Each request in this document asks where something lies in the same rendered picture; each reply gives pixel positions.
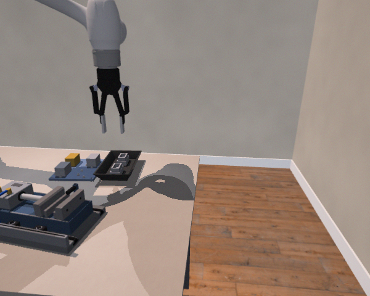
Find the yellow-orange block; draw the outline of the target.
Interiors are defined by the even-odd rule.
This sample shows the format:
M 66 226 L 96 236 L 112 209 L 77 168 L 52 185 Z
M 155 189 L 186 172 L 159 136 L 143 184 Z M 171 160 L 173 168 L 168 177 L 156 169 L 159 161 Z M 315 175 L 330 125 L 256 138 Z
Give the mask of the yellow-orange block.
M 71 162 L 71 166 L 75 167 L 81 160 L 80 160 L 80 154 L 78 153 L 70 153 L 66 158 L 66 162 Z

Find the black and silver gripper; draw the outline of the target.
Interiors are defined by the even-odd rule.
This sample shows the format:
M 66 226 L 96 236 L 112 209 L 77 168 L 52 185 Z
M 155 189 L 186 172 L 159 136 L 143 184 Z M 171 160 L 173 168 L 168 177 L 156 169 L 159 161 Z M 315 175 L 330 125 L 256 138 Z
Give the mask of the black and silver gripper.
M 121 134 L 123 134 L 125 132 L 124 128 L 125 115 L 130 112 L 128 101 L 128 90 L 130 87 L 121 84 L 119 68 L 113 69 L 97 68 L 96 70 L 97 70 L 97 84 L 92 85 L 89 88 L 92 92 L 92 103 L 94 113 L 100 116 L 102 133 L 105 133 L 107 131 L 105 122 L 105 104 L 107 100 L 107 95 L 113 95 L 113 98 L 115 99 L 120 114 L 120 131 Z M 100 109 L 98 103 L 97 88 L 99 88 L 102 91 Z M 120 88 L 122 88 L 123 91 L 123 101 L 125 111 L 123 110 L 123 106 L 121 104 L 121 100 L 118 93 Z

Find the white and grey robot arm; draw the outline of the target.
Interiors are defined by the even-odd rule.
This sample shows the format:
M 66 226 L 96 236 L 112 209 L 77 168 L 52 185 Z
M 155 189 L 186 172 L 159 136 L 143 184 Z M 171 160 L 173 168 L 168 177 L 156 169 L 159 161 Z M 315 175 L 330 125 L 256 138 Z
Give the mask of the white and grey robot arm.
M 121 65 L 120 44 L 124 42 L 127 32 L 114 0 L 88 0 L 87 10 L 72 0 L 35 1 L 71 17 L 87 29 L 95 67 L 113 69 Z M 118 51 L 97 49 L 118 49 Z

